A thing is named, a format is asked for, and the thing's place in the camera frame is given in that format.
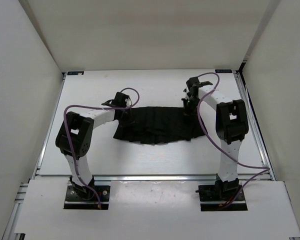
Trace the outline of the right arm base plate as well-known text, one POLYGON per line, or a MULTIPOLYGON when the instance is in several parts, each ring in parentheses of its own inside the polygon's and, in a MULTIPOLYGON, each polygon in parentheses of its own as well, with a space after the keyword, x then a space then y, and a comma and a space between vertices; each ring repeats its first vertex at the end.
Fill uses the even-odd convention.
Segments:
POLYGON ((215 185, 199 185, 195 191, 199 195, 202 212, 247 211, 247 203, 241 185, 235 190, 220 192, 215 185))

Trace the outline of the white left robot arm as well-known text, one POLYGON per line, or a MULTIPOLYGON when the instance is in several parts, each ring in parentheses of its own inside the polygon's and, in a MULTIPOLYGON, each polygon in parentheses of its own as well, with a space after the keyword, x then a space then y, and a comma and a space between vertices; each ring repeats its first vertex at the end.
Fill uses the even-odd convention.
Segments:
POLYGON ((88 107, 88 111, 76 113, 70 105, 63 112, 63 123, 55 139, 55 145, 67 159, 74 191, 83 200, 95 199, 101 202, 100 194, 95 190, 94 177, 89 169, 87 153, 91 146, 94 129, 106 123, 119 121, 126 123, 131 118, 130 107, 88 107))

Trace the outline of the black pleated skirt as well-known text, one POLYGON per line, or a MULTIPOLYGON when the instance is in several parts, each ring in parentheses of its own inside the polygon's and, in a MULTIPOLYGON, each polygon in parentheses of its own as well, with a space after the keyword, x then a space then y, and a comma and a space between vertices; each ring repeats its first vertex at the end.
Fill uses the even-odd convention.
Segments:
POLYGON ((186 115, 182 107, 136 107, 130 113, 129 119, 119 122, 114 139, 159 145, 191 141, 205 135, 198 117, 186 115))

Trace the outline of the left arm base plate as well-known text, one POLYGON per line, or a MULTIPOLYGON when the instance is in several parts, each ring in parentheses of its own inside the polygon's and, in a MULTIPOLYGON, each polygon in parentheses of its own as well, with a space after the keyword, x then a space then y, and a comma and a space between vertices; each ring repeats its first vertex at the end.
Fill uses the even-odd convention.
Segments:
POLYGON ((90 189, 88 192, 83 192, 68 182, 63 208, 65 210, 108 210, 111 186, 95 184, 94 189, 100 201, 90 189))

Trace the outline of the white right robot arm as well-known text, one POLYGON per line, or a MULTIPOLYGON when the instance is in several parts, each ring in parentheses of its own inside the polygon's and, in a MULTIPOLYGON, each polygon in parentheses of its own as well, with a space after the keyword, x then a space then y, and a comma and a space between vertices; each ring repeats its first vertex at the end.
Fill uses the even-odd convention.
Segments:
POLYGON ((243 100, 233 100, 211 85, 195 83, 184 89, 182 99, 187 114, 199 116, 202 102, 215 110, 215 131, 220 139, 220 165, 214 184, 214 195, 220 200, 232 197, 239 190, 238 158, 245 135, 249 131, 243 100))

